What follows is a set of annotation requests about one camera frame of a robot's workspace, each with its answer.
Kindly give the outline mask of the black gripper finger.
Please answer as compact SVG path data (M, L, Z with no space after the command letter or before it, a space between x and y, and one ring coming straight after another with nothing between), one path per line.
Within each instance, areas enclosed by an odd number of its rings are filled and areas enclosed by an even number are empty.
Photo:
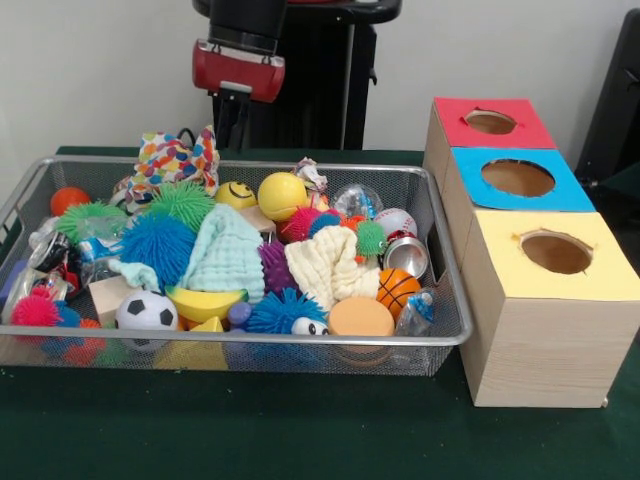
M236 95L237 116L232 127L232 149L241 150L243 148L244 136L247 122L249 119L249 110L251 99L248 93L238 93Z
M213 114L216 144L218 148L227 148L231 134L231 114L233 113L233 93L218 91L213 94Z

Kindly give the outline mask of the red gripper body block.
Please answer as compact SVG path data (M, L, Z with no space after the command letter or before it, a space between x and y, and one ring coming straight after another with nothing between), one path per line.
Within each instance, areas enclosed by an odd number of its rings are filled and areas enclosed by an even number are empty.
M285 77L285 59L198 39L192 52L192 81L209 92L240 86L253 101L273 103Z

